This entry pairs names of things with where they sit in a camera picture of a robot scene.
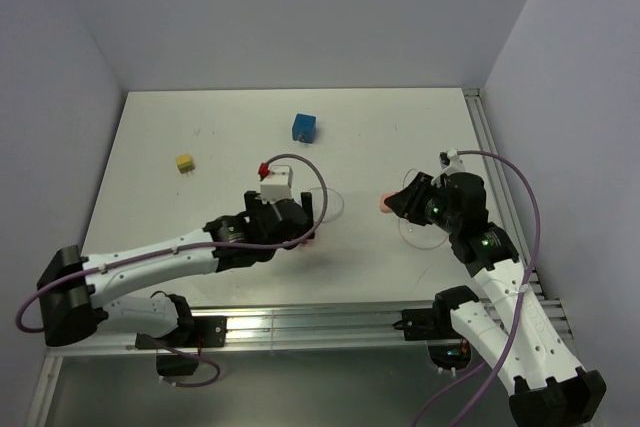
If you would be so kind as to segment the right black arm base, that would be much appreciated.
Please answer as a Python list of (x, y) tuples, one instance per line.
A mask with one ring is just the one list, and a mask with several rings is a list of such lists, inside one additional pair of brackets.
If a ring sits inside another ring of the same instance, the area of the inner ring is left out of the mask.
[(433, 369), (455, 377), (474, 366), (475, 351), (469, 341), (456, 333), (436, 314), (435, 308), (404, 309), (392, 324), (406, 342), (424, 342)]

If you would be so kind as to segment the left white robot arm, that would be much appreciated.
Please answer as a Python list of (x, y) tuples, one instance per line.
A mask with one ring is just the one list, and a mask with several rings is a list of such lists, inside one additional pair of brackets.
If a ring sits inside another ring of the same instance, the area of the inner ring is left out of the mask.
[(312, 235), (313, 196), (265, 202), (254, 191), (245, 209), (179, 238), (111, 254), (59, 249), (37, 282), (45, 343), (63, 347), (99, 330), (147, 334), (183, 346), (195, 333), (187, 300), (177, 294), (138, 298), (138, 290), (173, 279), (221, 273), (270, 261)]

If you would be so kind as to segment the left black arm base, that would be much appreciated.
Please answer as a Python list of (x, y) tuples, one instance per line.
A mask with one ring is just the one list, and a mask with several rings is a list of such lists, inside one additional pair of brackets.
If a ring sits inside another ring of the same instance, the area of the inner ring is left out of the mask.
[[(182, 388), (210, 385), (218, 380), (221, 367), (205, 356), (208, 348), (224, 346), (227, 318), (224, 316), (193, 317), (173, 315), (163, 324), (138, 332), (134, 341), (137, 351), (155, 351), (155, 369), (160, 379)], [(199, 367), (213, 368), (209, 380), (187, 381)]]

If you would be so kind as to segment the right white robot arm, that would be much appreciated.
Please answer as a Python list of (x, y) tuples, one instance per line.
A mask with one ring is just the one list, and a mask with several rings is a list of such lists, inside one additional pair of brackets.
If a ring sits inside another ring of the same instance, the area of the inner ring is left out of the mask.
[(581, 426), (590, 422), (606, 392), (601, 374), (586, 370), (552, 325), (525, 281), (525, 268), (508, 234), (489, 219), (481, 177), (465, 172), (438, 180), (418, 173), (384, 198), (387, 210), (408, 222), (434, 225), (449, 236), (455, 257), (489, 299), (489, 319), (466, 286), (437, 294), (435, 330), (460, 335), (496, 370), (519, 426)]

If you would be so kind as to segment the yellow plug adapter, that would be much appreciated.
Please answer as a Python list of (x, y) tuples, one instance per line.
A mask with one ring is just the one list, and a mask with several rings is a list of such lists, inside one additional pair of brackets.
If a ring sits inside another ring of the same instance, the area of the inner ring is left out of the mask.
[(181, 154), (175, 158), (176, 167), (180, 174), (188, 174), (195, 169), (195, 162), (190, 154)]

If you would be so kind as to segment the blue cube socket adapter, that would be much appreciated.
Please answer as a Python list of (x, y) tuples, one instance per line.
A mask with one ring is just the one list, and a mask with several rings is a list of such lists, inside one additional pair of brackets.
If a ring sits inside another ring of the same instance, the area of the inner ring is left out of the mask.
[(316, 136), (316, 122), (317, 118), (315, 116), (298, 113), (292, 124), (292, 140), (305, 144), (313, 144)]

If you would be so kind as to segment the aluminium right side rail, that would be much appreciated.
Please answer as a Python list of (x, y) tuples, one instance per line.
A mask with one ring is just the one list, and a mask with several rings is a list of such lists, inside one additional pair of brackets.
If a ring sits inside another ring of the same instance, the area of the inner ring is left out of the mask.
[[(480, 90), (478, 88), (463, 89), (462, 93), (480, 149), (496, 154), (497, 148), (483, 109)], [(521, 254), (521, 258), (528, 261), (530, 257), (529, 247), (513, 202), (511, 190), (507, 183), (506, 173), (509, 173), (511, 169), (491, 157), (484, 158), (483, 162), (488, 172), (489, 183), (493, 190), (494, 198), (496, 199), (503, 228), (511, 237), (514, 245)]]

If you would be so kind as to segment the aluminium rail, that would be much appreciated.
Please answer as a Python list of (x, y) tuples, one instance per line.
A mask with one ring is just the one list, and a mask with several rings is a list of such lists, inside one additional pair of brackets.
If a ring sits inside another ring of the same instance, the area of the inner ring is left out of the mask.
[[(560, 338), (573, 338), (559, 300), (540, 300)], [(268, 306), (257, 308), (192, 308), (198, 321), (226, 319), (224, 343), (203, 346), (203, 352), (318, 350), (410, 346), (393, 324), (406, 309), (430, 308), (431, 301), (378, 302), (326, 305)], [(134, 333), (97, 333), (66, 346), (47, 347), (47, 357), (91, 357), (154, 354), (135, 348)]]
[[(496, 154), (497, 148), (483, 109), (480, 90), (478, 88), (463, 89), (462, 93), (480, 149)], [(530, 257), (529, 247), (513, 202), (511, 190), (507, 183), (506, 173), (509, 173), (511, 169), (491, 157), (484, 158), (483, 162), (488, 172), (489, 183), (493, 190), (494, 198), (496, 199), (503, 228), (511, 237), (514, 245), (521, 254), (521, 258), (528, 261)]]

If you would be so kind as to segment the aluminium front rail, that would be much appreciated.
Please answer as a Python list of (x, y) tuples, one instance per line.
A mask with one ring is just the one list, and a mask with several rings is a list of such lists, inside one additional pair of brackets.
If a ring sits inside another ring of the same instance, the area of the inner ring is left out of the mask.
[[(559, 300), (540, 300), (560, 338), (573, 338)], [(406, 309), (430, 308), (431, 301), (378, 302), (326, 305), (268, 306), (257, 308), (192, 308), (198, 321), (226, 319), (224, 343), (203, 346), (203, 352), (318, 350), (410, 346), (393, 324)], [(135, 348), (134, 333), (97, 333), (66, 346), (47, 347), (47, 357), (91, 357), (154, 354)]]

